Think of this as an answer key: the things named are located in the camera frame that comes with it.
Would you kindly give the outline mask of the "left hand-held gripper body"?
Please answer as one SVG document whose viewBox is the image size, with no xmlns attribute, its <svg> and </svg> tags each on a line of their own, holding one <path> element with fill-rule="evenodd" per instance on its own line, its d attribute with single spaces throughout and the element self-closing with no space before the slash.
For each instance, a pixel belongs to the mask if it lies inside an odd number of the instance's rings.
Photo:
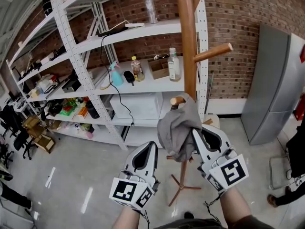
<svg viewBox="0 0 305 229">
<path fill-rule="evenodd" d="M 117 204 L 141 211 L 155 195 L 160 182 L 155 177 L 141 177 L 128 170 L 121 170 L 112 182 L 109 199 Z"/>
</svg>

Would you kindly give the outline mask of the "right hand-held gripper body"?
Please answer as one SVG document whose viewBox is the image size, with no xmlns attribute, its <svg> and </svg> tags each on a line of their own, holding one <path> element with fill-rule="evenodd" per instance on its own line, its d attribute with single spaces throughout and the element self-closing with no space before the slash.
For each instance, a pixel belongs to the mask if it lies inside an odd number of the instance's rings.
<svg viewBox="0 0 305 229">
<path fill-rule="evenodd" d="M 232 147 L 206 158 L 197 169 L 219 194 L 249 177 L 243 155 L 238 154 Z"/>
</svg>

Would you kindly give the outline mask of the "grey cloth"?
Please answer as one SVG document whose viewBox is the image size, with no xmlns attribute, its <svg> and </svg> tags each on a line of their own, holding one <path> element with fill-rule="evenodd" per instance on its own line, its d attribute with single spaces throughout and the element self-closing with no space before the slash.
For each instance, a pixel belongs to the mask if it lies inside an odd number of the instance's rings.
<svg viewBox="0 0 305 229">
<path fill-rule="evenodd" d="M 195 144 L 193 129 L 201 130 L 202 122 L 195 101 L 186 93 L 179 95 L 185 100 L 182 107 L 170 110 L 157 124 L 159 143 L 176 162 L 191 158 Z"/>
</svg>

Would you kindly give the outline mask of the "wooden coat stand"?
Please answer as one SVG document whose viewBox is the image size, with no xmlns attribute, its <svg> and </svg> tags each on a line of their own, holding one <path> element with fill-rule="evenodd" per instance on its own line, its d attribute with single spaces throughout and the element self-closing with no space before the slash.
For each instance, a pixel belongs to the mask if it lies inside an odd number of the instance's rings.
<svg viewBox="0 0 305 229">
<path fill-rule="evenodd" d="M 231 52 L 230 43 L 208 48 L 204 0 L 177 0 L 183 44 L 184 91 L 196 102 L 204 121 L 207 106 L 208 59 Z"/>
</svg>

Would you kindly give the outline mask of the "person's left forearm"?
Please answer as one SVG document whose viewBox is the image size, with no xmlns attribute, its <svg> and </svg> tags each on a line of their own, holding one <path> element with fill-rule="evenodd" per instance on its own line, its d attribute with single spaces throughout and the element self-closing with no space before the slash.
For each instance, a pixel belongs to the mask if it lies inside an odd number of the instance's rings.
<svg viewBox="0 0 305 229">
<path fill-rule="evenodd" d="M 140 213 L 129 207 L 124 207 L 116 219 L 112 229 L 138 229 Z"/>
</svg>

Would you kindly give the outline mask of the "black insulated jar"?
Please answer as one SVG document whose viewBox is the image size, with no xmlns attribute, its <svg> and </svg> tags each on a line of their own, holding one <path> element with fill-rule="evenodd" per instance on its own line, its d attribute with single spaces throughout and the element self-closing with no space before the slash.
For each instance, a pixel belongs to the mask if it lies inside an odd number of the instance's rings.
<svg viewBox="0 0 305 229">
<path fill-rule="evenodd" d="M 97 119 L 100 117 L 91 101 L 88 101 L 86 103 L 86 107 L 87 107 L 88 113 L 90 114 L 90 116 L 93 119 Z"/>
</svg>

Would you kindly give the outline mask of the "white metal shelving unit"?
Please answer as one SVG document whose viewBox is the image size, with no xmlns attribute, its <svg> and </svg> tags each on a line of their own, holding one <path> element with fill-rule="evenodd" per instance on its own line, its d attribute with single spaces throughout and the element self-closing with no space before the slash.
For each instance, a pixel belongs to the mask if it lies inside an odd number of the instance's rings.
<svg viewBox="0 0 305 229">
<path fill-rule="evenodd" d="M 116 42 L 122 42 L 131 39 L 143 38 L 146 36 L 180 33 L 181 23 L 172 23 L 162 21 L 156 24 L 140 27 L 138 29 L 128 29 L 124 32 L 114 34 L 105 38 L 94 37 L 80 44 L 75 42 L 71 27 L 67 18 L 66 9 L 78 0 L 51 0 L 54 18 L 68 54 L 69 60 L 77 73 L 78 79 L 88 93 L 88 97 L 93 103 L 100 116 L 101 125 L 97 125 L 98 130 L 94 132 L 92 141 L 118 145 L 122 150 L 127 150 L 130 146 L 138 146 L 147 141 L 157 140 L 157 121 L 148 119 L 136 119 L 135 126 L 127 125 L 126 119 L 119 120 L 117 117 L 110 118 L 101 95 L 113 94 L 114 88 L 108 87 L 105 90 L 95 88 L 89 77 L 87 68 L 82 59 L 82 53 L 92 49 L 99 48 L 102 45 L 109 45 Z M 178 92 L 184 91 L 184 73 L 183 81 L 174 83 L 168 78 L 154 80 L 149 69 L 145 69 L 145 79 L 142 82 L 131 86 L 124 83 L 119 88 L 120 94 L 133 93 L 152 93 L 152 92 Z"/>
<path fill-rule="evenodd" d="M 71 8 L 68 8 L 67 10 L 67 18 L 68 21 L 74 20 L 75 18 L 81 16 L 83 13 L 86 13 L 90 9 L 94 12 L 94 17 L 90 26 L 90 29 L 88 30 L 88 36 L 86 37 L 87 40 L 93 39 L 93 37 L 97 36 L 98 28 L 101 26 L 101 19 L 103 19 L 103 14 L 98 14 L 93 9 L 96 8 L 96 3 L 91 3 L 91 7 L 89 5 L 80 5 L 80 6 L 74 6 Z M 97 3 L 97 11 L 100 12 L 99 3 Z M 54 13 L 51 12 L 49 15 L 45 16 L 45 18 L 32 30 L 32 32 L 28 35 L 26 39 L 21 41 L 21 44 L 19 46 L 19 49 L 16 51 L 14 56 L 12 57 L 12 62 L 7 61 L 8 69 L 10 70 L 10 73 L 12 75 L 13 80 L 15 81 L 15 84 L 18 86 L 18 90 L 21 91 L 21 97 L 24 99 L 25 104 L 21 108 L 14 108 L 16 112 L 23 112 L 23 109 L 25 109 L 27 106 L 32 106 L 32 103 L 38 103 L 38 102 L 47 102 L 47 101 L 55 101 L 55 100 L 64 100 L 64 99 L 71 99 L 71 98 L 81 98 L 81 97 L 88 97 L 88 93 L 85 91 L 84 87 L 80 85 L 79 88 L 74 90 L 72 87 L 69 88 L 68 91 L 68 81 L 69 81 L 69 74 L 66 74 L 62 77 L 59 77 L 58 79 L 55 79 L 55 82 L 50 83 L 49 85 L 46 85 L 46 89 L 43 90 L 42 87 L 38 86 L 38 91 L 35 91 L 34 87 L 34 93 L 39 93 L 39 95 L 31 96 L 28 93 L 25 93 L 23 91 L 24 85 L 27 83 L 28 80 L 32 79 L 35 76 L 40 75 L 43 71 L 60 64 L 61 62 L 65 62 L 69 59 L 67 52 L 63 52 L 58 57 L 56 57 L 53 61 L 50 61 L 49 56 L 44 58 L 39 58 L 39 62 L 41 61 L 41 66 L 36 67 L 34 66 L 33 70 L 29 71 L 28 74 L 26 74 L 25 77 L 20 77 L 20 72 L 17 71 L 15 61 L 22 57 L 24 54 L 32 52 L 33 49 L 37 48 L 46 38 L 48 38 L 50 35 L 52 35 L 55 31 L 58 31 L 57 24 L 54 18 Z M 95 125 L 101 125 L 102 123 L 100 120 L 100 117 L 94 119 L 91 117 L 91 115 L 88 113 L 86 115 L 80 115 L 78 114 L 78 111 L 80 111 L 81 107 L 76 106 L 76 108 L 71 112 L 70 115 L 63 115 L 63 114 L 56 114 L 55 116 L 47 115 L 47 120 L 58 120 L 58 121 L 65 121 L 65 122 L 72 122 L 72 123 L 81 123 L 86 125 L 93 125 L 93 128 Z"/>
</svg>

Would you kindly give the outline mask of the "orange box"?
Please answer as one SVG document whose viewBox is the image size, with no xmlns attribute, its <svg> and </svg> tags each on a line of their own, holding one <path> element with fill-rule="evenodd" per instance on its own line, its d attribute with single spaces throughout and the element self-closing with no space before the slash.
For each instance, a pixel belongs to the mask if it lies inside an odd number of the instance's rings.
<svg viewBox="0 0 305 229">
<path fill-rule="evenodd" d="M 85 119 L 87 115 L 88 115 L 88 108 L 86 106 L 82 107 L 77 114 L 77 116 L 82 119 Z"/>
</svg>

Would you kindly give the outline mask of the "open cardboard box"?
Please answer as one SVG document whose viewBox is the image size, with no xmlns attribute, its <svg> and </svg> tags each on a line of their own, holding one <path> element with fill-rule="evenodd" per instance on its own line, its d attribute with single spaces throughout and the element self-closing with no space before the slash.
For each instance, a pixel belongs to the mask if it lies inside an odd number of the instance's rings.
<svg viewBox="0 0 305 229">
<path fill-rule="evenodd" d="M 154 80 L 169 76 L 167 58 L 149 60 L 148 65 Z"/>
</svg>

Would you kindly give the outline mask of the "yellow-capped drink bottle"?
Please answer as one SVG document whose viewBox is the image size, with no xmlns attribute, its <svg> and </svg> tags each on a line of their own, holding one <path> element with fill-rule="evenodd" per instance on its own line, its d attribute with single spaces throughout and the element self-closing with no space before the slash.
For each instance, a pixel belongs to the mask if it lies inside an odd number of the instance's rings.
<svg viewBox="0 0 305 229">
<path fill-rule="evenodd" d="M 136 56 L 132 57 L 131 67 L 133 71 L 133 75 L 136 81 L 143 81 L 144 80 L 144 73 L 142 70 L 141 62 L 136 58 Z"/>
</svg>

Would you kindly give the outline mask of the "black and silver device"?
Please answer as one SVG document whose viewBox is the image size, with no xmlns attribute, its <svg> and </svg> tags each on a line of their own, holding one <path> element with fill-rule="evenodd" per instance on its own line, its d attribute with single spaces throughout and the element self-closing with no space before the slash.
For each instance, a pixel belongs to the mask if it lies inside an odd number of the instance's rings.
<svg viewBox="0 0 305 229">
<path fill-rule="evenodd" d="M 79 87 L 81 86 L 81 83 L 79 82 L 78 79 L 72 80 L 70 79 L 63 87 L 62 90 L 65 93 L 72 93 L 75 92 L 79 89 Z"/>
</svg>

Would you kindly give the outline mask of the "black office chair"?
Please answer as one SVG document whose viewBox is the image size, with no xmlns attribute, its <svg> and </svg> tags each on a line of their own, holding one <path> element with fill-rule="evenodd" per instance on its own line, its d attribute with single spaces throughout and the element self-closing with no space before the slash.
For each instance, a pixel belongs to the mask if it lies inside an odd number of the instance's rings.
<svg viewBox="0 0 305 229">
<path fill-rule="evenodd" d="M 17 136 L 18 129 L 15 127 L 9 105 L 5 105 L 4 108 L 0 110 L 0 124 L 1 123 L 4 123 L 4 128 L 6 130 L 11 130 L 10 137 Z"/>
<path fill-rule="evenodd" d="M 17 151 L 19 151 L 21 148 L 25 148 L 22 157 L 25 159 L 25 155 L 27 154 L 29 160 L 31 160 L 32 158 L 30 156 L 30 149 L 36 145 L 33 142 L 34 138 L 28 140 L 29 137 L 30 135 L 27 130 L 25 128 L 21 128 L 19 134 L 16 136 L 13 142 L 13 146 Z"/>
</svg>

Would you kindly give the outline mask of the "black power strip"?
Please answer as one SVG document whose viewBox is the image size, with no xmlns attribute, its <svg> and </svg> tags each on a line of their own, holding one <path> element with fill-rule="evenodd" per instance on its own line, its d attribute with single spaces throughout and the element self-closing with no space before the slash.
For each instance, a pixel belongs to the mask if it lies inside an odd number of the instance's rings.
<svg viewBox="0 0 305 229">
<path fill-rule="evenodd" d="M 118 34 L 118 33 L 123 32 L 125 30 L 128 30 L 128 27 L 114 28 L 114 29 L 109 30 L 109 31 L 104 31 L 102 33 L 98 33 L 98 37 L 105 37 L 105 36 Z"/>
</svg>

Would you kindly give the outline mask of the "black cylinder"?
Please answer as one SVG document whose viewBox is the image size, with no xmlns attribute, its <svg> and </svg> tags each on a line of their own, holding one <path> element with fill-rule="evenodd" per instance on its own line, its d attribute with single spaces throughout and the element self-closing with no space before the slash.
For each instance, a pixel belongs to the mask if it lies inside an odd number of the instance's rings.
<svg viewBox="0 0 305 229">
<path fill-rule="evenodd" d="M 51 0 L 42 0 L 42 6 L 45 16 L 48 16 L 52 13 L 53 9 L 51 5 Z"/>
</svg>

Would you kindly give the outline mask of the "grey long-handled tool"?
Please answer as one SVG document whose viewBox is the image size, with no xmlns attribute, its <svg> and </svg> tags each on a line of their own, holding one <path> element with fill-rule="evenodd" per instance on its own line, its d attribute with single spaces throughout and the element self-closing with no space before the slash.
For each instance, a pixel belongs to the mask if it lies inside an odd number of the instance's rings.
<svg viewBox="0 0 305 229">
<path fill-rule="evenodd" d="M 210 99 L 210 95 L 211 95 L 213 80 L 214 80 L 214 73 L 212 73 L 212 75 L 208 77 L 207 98 L 206 98 L 207 105 L 209 103 L 209 99 Z"/>
</svg>

